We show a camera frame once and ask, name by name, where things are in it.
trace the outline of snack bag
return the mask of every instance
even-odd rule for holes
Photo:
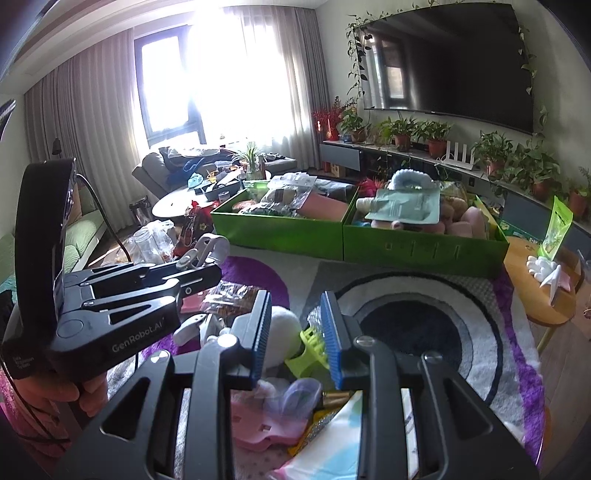
[[[553,261],[572,223],[573,212],[558,197],[554,197],[554,208],[552,209],[552,217],[550,217],[550,225],[548,226],[546,238],[538,249],[538,256]]]

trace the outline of ceiling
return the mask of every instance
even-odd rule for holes
[[[149,33],[179,25],[199,10],[231,5],[317,8],[327,0],[60,0],[24,44],[0,93],[25,93],[82,50],[128,28]]]

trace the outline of round white table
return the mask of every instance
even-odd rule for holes
[[[156,205],[152,207],[152,215],[158,219],[166,220],[182,217],[184,216],[187,207],[189,207],[194,200],[200,206],[211,203],[207,201],[205,195],[195,194],[194,189],[180,187],[179,189],[170,192],[166,197],[161,198]]]

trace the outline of television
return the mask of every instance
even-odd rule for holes
[[[532,133],[532,80],[522,68],[528,57],[512,6],[416,9],[358,34],[366,109],[459,116]]]

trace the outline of wooden side table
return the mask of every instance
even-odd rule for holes
[[[522,238],[508,237],[509,250],[505,257],[505,268],[517,291],[517,295],[523,302],[527,317],[531,322],[548,327],[540,344],[538,353],[542,353],[554,335],[556,329],[574,317],[577,307],[577,294],[575,286],[579,285],[581,275],[576,272],[577,265],[561,262],[571,280],[571,291],[566,292],[562,288],[558,290],[554,306],[550,306],[550,286],[540,288],[540,283],[529,274],[525,263],[527,257],[537,257],[538,246]]]

